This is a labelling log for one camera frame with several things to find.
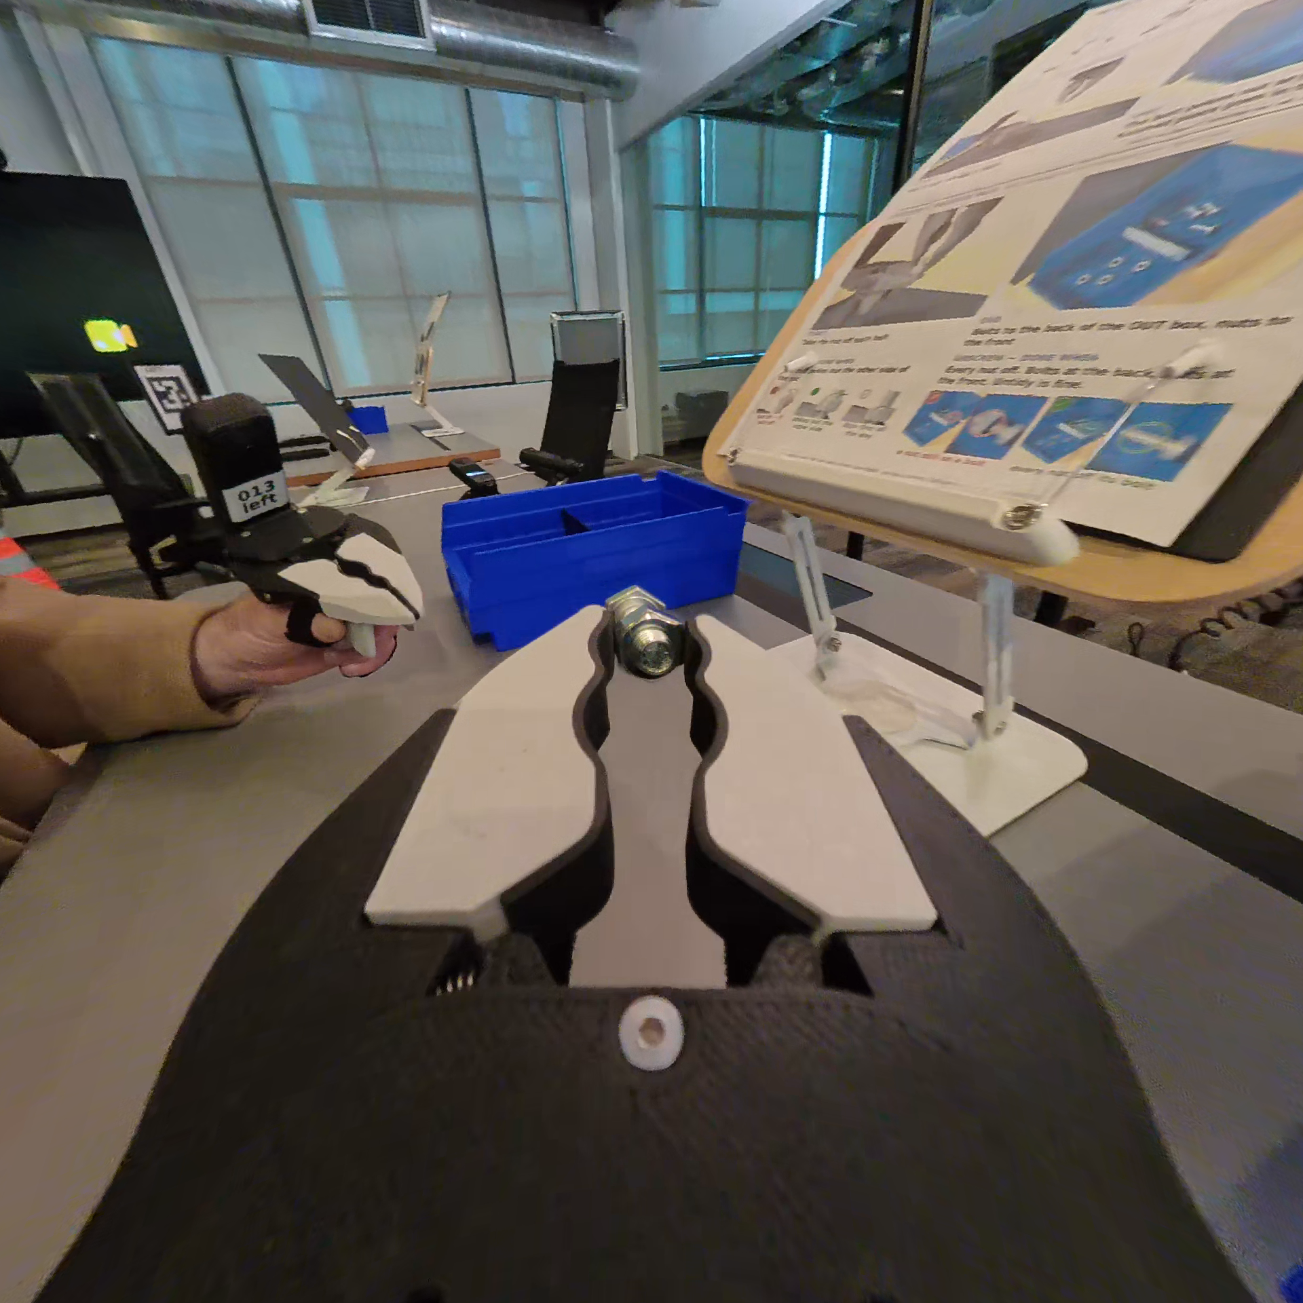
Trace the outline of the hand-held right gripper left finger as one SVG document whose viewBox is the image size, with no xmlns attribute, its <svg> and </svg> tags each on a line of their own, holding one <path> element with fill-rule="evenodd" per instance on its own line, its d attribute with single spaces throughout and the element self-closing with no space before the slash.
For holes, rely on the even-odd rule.
<svg viewBox="0 0 1303 1303">
<path fill-rule="evenodd" d="M 609 815 L 610 614 L 584 606 L 458 701 L 364 904 L 373 926 L 508 930 Z"/>
</svg>

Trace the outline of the marker sign on stand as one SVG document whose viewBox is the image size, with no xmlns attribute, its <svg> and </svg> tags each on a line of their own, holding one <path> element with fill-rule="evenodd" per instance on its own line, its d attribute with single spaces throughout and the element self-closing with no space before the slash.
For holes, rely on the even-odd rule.
<svg viewBox="0 0 1303 1303">
<path fill-rule="evenodd" d="M 169 436 L 181 435 L 185 413 L 200 400 L 187 368 L 183 364 L 134 366 L 132 374 L 162 431 Z"/>
</svg>

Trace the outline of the black pole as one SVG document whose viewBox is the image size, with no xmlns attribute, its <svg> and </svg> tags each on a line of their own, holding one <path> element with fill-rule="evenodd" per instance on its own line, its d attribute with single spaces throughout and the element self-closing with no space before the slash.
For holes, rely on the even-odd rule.
<svg viewBox="0 0 1303 1303">
<path fill-rule="evenodd" d="M 899 191 L 913 173 L 935 9 L 936 3 L 932 0 L 917 2 L 913 9 L 899 131 L 891 173 L 892 191 Z"/>
</svg>

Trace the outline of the large black wall screen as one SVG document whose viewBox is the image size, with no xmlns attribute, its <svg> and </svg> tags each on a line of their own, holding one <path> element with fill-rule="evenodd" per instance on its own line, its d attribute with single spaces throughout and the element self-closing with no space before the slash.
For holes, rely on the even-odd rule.
<svg viewBox="0 0 1303 1303">
<path fill-rule="evenodd" d="M 94 375 L 143 400 L 136 367 L 208 379 L 126 181 L 2 172 L 1 435 L 56 429 L 29 375 Z"/>
</svg>

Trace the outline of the blue plastic bin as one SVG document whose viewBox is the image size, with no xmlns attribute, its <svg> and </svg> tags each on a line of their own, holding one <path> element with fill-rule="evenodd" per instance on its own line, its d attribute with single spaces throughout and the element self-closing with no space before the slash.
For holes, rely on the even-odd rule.
<svg viewBox="0 0 1303 1303">
<path fill-rule="evenodd" d="M 731 595 L 747 501 L 673 472 L 465 499 L 441 554 L 469 634 L 517 651 L 639 587 L 675 611 Z"/>
</svg>

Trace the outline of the beige coat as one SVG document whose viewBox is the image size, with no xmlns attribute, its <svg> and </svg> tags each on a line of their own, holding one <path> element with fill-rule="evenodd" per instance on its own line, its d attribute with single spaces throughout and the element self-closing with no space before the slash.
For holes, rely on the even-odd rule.
<svg viewBox="0 0 1303 1303">
<path fill-rule="evenodd" d="M 1 721 L 1 876 L 24 854 L 88 742 L 88 717 L 79 709 Z"/>
</svg>

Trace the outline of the person's left forearm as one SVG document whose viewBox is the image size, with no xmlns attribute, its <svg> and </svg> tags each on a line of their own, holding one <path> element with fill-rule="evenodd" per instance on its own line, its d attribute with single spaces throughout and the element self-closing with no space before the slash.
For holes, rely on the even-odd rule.
<svg viewBox="0 0 1303 1303">
<path fill-rule="evenodd" d="M 229 728 L 250 695 L 210 705 L 192 644 L 215 614 L 199 602 L 67 595 L 1 584 L 2 748 L 62 748 Z"/>
</svg>

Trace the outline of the grey desk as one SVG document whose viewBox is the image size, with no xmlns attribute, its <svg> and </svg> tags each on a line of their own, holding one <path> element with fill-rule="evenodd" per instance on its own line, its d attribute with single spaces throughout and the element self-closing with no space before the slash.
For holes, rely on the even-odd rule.
<svg viewBox="0 0 1303 1303">
<path fill-rule="evenodd" d="M 309 834 L 492 664 L 457 615 L 443 472 L 378 481 L 426 595 L 377 675 L 85 755 L 2 884 L 2 1301 L 29 1301 L 135 1131 L 227 937 Z M 1083 959 L 1180 1175 L 1258 1297 L 1300 1261 L 1300 717 L 1015 625 L 1021 712 L 1077 784 L 994 845 Z"/>
</svg>

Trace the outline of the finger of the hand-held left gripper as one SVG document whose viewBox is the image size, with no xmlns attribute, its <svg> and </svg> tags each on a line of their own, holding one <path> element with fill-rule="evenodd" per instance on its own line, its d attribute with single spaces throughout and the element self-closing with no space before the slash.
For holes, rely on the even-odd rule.
<svg viewBox="0 0 1303 1303">
<path fill-rule="evenodd" d="M 405 615 L 381 622 L 413 625 L 424 613 L 424 596 L 396 539 L 382 529 L 347 529 L 333 553 L 336 569 L 350 580 L 383 592 Z"/>
<path fill-rule="evenodd" d="M 354 575 L 335 561 L 305 561 L 284 565 L 275 577 L 313 596 L 321 614 L 341 624 L 413 625 L 417 621 L 417 611 L 364 567 L 360 575 Z"/>
</svg>

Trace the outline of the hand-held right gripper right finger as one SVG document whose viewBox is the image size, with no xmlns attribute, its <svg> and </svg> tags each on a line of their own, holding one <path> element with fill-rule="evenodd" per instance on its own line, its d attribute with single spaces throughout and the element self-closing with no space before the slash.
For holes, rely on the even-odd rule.
<svg viewBox="0 0 1303 1303">
<path fill-rule="evenodd" d="M 925 933 L 932 903 L 845 721 L 788 662 L 692 621 L 716 724 L 702 761 L 712 849 L 814 933 Z"/>
</svg>

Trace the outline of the white air vent grille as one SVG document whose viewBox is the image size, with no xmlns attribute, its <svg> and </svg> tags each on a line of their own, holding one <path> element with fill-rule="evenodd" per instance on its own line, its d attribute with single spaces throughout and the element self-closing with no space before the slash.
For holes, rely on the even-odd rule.
<svg viewBox="0 0 1303 1303">
<path fill-rule="evenodd" d="M 423 2 L 301 2 L 310 37 L 412 52 L 435 49 Z"/>
</svg>

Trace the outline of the wooden edged desk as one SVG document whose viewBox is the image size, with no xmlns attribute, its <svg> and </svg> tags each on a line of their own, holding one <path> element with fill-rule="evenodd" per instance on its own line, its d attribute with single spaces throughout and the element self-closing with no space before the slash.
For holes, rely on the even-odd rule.
<svg viewBox="0 0 1303 1303">
<path fill-rule="evenodd" d="M 388 432 L 366 438 L 373 450 L 370 461 L 352 469 L 320 435 L 290 438 L 279 444 L 286 482 L 290 488 L 317 486 L 343 472 L 350 481 L 366 481 L 438 470 L 454 459 L 488 463 L 500 459 L 502 450 L 470 433 L 439 433 L 417 431 L 411 425 L 393 425 Z"/>
</svg>

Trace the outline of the silver duct with vent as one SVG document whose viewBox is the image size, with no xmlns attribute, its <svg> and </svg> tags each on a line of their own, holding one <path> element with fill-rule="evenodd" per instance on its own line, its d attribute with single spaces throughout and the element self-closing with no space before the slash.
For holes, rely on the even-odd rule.
<svg viewBox="0 0 1303 1303">
<path fill-rule="evenodd" d="M 301 67 L 445 77 L 488 89 L 560 90 L 624 101 L 640 77 L 633 45 L 591 24 L 480 3 L 426 3 L 434 51 L 411 51 L 312 37 L 301 3 L 27 2 L 8 7 L 139 45 Z"/>
</svg>

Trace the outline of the black mesh chair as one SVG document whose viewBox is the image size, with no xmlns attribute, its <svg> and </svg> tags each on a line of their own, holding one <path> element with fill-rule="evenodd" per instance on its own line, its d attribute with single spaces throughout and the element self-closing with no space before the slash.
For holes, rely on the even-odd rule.
<svg viewBox="0 0 1303 1303">
<path fill-rule="evenodd" d="M 519 467 L 546 485 L 602 480 L 620 376 L 618 362 L 555 362 L 541 444 L 519 451 Z"/>
</svg>

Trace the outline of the silver hex nut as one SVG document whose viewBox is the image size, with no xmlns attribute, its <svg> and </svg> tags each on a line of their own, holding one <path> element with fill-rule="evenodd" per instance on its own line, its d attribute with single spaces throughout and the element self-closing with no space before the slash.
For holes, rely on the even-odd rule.
<svg viewBox="0 0 1303 1303">
<path fill-rule="evenodd" d="M 614 618 L 613 636 L 617 660 L 632 676 L 660 679 L 682 664 L 685 628 L 666 613 L 626 611 Z"/>
</svg>

